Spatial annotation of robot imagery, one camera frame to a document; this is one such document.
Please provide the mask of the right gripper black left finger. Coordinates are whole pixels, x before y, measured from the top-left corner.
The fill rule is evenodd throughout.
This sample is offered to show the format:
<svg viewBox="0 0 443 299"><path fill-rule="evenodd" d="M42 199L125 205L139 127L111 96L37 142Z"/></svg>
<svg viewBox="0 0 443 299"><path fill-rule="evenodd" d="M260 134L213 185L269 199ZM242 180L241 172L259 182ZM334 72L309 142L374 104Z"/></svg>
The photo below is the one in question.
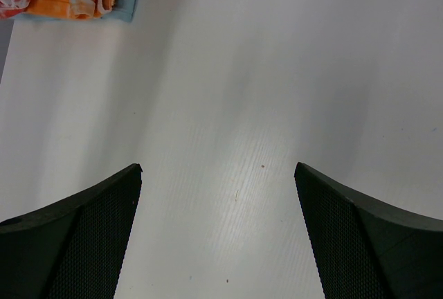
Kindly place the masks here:
<svg viewBox="0 0 443 299"><path fill-rule="evenodd" d="M2 298L113 298L142 186L131 164L1 222Z"/></svg>

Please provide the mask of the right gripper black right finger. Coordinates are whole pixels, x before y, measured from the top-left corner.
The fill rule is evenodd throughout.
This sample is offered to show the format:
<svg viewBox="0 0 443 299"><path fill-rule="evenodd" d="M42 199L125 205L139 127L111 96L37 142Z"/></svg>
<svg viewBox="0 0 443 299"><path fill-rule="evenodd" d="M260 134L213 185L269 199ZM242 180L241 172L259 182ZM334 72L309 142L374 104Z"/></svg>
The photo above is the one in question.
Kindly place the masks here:
<svg viewBox="0 0 443 299"><path fill-rule="evenodd" d="M298 163L294 179L326 298L441 298L442 220Z"/></svg>

